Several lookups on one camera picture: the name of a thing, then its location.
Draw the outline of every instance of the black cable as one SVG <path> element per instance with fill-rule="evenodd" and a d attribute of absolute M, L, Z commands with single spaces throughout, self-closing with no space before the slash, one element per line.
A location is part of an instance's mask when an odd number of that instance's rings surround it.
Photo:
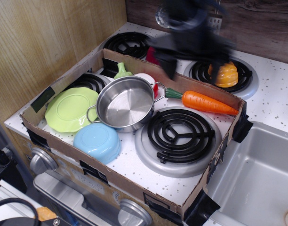
<path fill-rule="evenodd" d="M 35 215 L 34 225 L 33 226 L 39 226 L 40 225 L 39 215 L 37 214 L 36 209 L 31 205 L 31 203 L 27 202 L 24 199 L 20 199 L 20 198 L 3 199 L 3 200 L 0 201 L 0 206 L 2 206 L 4 204 L 12 203 L 12 202 L 18 202 L 18 203 L 21 203 L 21 204 L 24 204 L 24 205 L 28 206 L 33 211 L 33 213 Z"/>

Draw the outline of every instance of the cardboard box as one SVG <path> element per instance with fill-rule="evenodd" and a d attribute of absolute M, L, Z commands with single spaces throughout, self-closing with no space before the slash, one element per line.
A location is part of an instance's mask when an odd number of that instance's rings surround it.
<path fill-rule="evenodd" d="M 124 62 L 127 71 L 131 71 L 133 74 L 147 73 L 151 75 L 156 81 L 162 82 L 165 87 L 171 87 L 182 93 L 187 90 L 194 90 L 196 92 L 217 99 L 239 110 L 239 113 L 234 117 L 232 125 L 230 126 L 226 136 L 223 138 L 222 144 L 214 154 L 214 157 L 210 161 L 209 166 L 206 168 L 205 172 L 200 178 L 199 183 L 196 185 L 196 187 L 182 206 L 176 205 L 164 199 L 160 195 L 151 193 L 147 189 L 139 186 L 138 184 L 135 184 L 134 182 L 125 178 L 123 175 L 118 174 L 111 168 L 103 165 L 102 163 L 98 162 L 96 159 L 90 157 L 79 149 L 65 143 L 59 138 L 52 136 L 48 132 L 38 127 L 39 122 L 44 118 L 47 104 L 56 95 L 58 95 L 62 90 L 64 90 L 68 85 L 74 82 L 78 77 L 80 77 L 90 68 L 92 68 L 92 71 L 94 72 L 101 69 L 103 67 L 103 58 L 110 59 L 116 62 Z M 32 133 L 36 134 L 36 136 L 39 136 L 46 140 L 47 145 L 50 149 L 57 150 L 68 158 L 74 159 L 76 162 L 85 162 L 90 167 L 98 170 L 101 174 L 103 174 L 107 178 L 107 182 L 109 182 L 110 185 L 115 186 L 123 193 L 129 194 L 130 196 L 136 198 L 141 202 L 141 205 L 143 205 L 144 203 L 147 204 L 147 200 L 145 200 L 145 197 L 143 196 L 143 193 L 145 192 L 145 194 L 152 198 L 151 200 L 153 203 L 156 204 L 158 201 L 160 201 L 160 203 L 165 203 L 166 209 L 168 209 L 172 213 L 176 213 L 177 216 L 181 218 L 181 220 L 186 221 L 187 219 L 193 217 L 195 213 L 197 213 L 197 211 L 195 210 L 195 206 L 199 205 L 199 200 L 196 198 L 200 196 L 201 199 L 201 192 L 207 193 L 204 187 L 206 186 L 212 173 L 216 169 L 216 165 L 219 162 L 218 159 L 223 157 L 224 150 L 226 148 L 226 145 L 232 139 L 233 131 L 235 126 L 237 125 L 237 122 L 239 121 L 239 119 L 245 116 L 245 103 L 246 102 L 244 100 L 210 84 L 196 81 L 179 74 L 176 74 L 174 80 L 171 80 L 168 78 L 165 72 L 157 65 L 130 56 L 124 56 L 107 49 L 103 49 L 96 54 L 91 53 L 86 56 L 78 64 L 71 68 L 65 75 L 63 75 L 53 84 L 51 84 L 50 87 L 47 88 L 37 98 L 37 100 L 33 104 L 31 104 L 28 109 L 24 111 L 24 113 L 21 115 L 21 118 L 24 122 L 25 127 Z"/>

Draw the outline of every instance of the light green plate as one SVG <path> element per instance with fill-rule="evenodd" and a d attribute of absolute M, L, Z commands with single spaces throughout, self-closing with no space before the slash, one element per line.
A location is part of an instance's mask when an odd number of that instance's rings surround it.
<path fill-rule="evenodd" d="M 49 127 L 58 132 L 77 132 L 91 124 L 87 110 L 96 104 L 98 93 L 86 87 L 71 88 L 58 94 L 49 104 L 45 118 Z M 97 118 L 96 109 L 88 112 L 89 119 Z"/>

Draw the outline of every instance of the toy vegetable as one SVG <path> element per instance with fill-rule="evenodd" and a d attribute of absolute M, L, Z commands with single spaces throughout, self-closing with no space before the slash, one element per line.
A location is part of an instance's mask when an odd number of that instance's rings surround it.
<path fill-rule="evenodd" d="M 181 99 L 184 106 L 203 112 L 237 115 L 238 111 L 218 100 L 195 91 L 179 93 L 171 88 L 166 89 L 165 97 Z"/>
<path fill-rule="evenodd" d="M 208 74 L 212 74 L 212 65 L 208 68 Z M 237 67 L 230 61 L 228 64 L 224 64 L 219 68 L 215 85 L 222 88 L 228 88 L 235 86 L 238 83 Z"/>
<path fill-rule="evenodd" d="M 118 73 L 115 75 L 114 79 L 118 79 L 118 78 L 121 78 L 121 77 L 126 77 L 126 76 L 130 76 L 130 75 L 133 75 L 131 72 L 127 72 L 125 70 L 125 67 L 124 67 L 124 63 L 121 62 L 121 63 L 118 63 Z"/>

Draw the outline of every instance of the wood panel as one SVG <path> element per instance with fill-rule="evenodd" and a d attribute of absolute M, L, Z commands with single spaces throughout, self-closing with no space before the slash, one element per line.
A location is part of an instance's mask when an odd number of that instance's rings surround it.
<path fill-rule="evenodd" d="M 155 12 L 162 0 L 126 0 L 131 23 L 161 31 Z M 229 16 L 223 17 L 221 36 L 236 49 L 288 63 L 288 0 L 221 0 Z"/>
<path fill-rule="evenodd" d="M 0 124 L 127 21 L 124 0 L 0 0 Z"/>

